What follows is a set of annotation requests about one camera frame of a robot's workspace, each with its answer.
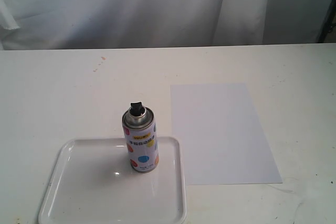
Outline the white dotted spray paint can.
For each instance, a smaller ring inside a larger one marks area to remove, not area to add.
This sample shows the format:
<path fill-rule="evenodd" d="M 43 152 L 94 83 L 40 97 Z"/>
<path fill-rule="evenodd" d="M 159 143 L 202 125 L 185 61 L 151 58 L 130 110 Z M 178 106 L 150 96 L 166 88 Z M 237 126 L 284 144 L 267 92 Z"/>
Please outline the white dotted spray paint can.
<path fill-rule="evenodd" d="M 122 116 L 122 127 L 131 167 L 139 173 L 154 170 L 159 151 L 153 111 L 142 102 L 131 103 Z"/>

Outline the white paper sheet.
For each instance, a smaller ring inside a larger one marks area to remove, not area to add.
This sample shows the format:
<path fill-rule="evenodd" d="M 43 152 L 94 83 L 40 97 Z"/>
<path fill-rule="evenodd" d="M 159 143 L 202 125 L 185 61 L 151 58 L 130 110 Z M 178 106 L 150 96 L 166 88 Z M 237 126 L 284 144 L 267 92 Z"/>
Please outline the white paper sheet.
<path fill-rule="evenodd" d="M 171 109 L 188 185 L 282 182 L 244 84 L 172 85 Z"/>

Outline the white plastic tray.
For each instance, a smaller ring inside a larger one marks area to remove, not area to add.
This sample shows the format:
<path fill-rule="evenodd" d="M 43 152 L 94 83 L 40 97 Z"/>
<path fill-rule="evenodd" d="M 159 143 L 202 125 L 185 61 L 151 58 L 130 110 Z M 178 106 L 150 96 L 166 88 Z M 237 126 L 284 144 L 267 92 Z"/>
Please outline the white plastic tray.
<path fill-rule="evenodd" d="M 183 223 L 186 195 L 178 140 L 161 136 L 158 166 L 136 172 L 123 138 L 82 138 L 60 150 L 39 223 Z"/>

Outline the white backdrop curtain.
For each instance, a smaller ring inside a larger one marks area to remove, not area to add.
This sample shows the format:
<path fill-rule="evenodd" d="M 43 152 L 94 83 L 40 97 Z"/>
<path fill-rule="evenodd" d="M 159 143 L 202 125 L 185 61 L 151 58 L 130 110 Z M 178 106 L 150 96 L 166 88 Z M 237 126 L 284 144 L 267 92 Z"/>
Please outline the white backdrop curtain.
<path fill-rule="evenodd" d="M 1 0 L 1 49 L 317 42 L 332 0 Z"/>

